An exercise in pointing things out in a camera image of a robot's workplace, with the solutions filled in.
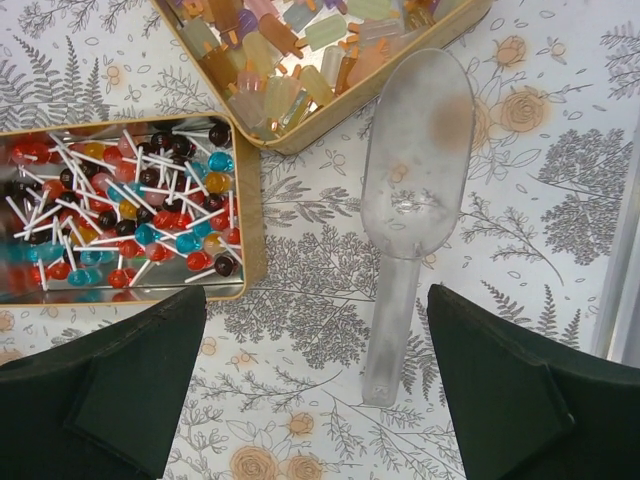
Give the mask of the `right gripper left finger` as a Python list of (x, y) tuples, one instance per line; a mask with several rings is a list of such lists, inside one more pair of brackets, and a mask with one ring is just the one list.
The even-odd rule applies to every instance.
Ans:
[(205, 322), (205, 292), (190, 286), (2, 365), (2, 478), (162, 478)]

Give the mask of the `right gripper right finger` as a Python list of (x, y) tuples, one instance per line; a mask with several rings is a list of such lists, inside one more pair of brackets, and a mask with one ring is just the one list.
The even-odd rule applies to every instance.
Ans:
[(469, 479), (636, 479), (639, 371), (432, 285), (428, 323)]

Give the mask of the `tin of lollipops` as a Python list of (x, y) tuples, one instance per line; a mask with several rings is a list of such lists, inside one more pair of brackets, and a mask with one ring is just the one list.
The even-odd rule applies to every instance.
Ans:
[(236, 299), (266, 272), (259, 177), (221, 114), (5, 133), (1, 301)]

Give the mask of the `clear plastic scoop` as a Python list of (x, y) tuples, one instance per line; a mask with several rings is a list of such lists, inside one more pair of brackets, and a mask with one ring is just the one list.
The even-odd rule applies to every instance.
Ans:
[(455, 229), (474, 120), (466, 73), (441, 49), (407, 56), (379, 96), (361, 196), (364, 230), (381, 253), (362, 389), (367, 405), (396, 400), (421, 261)]

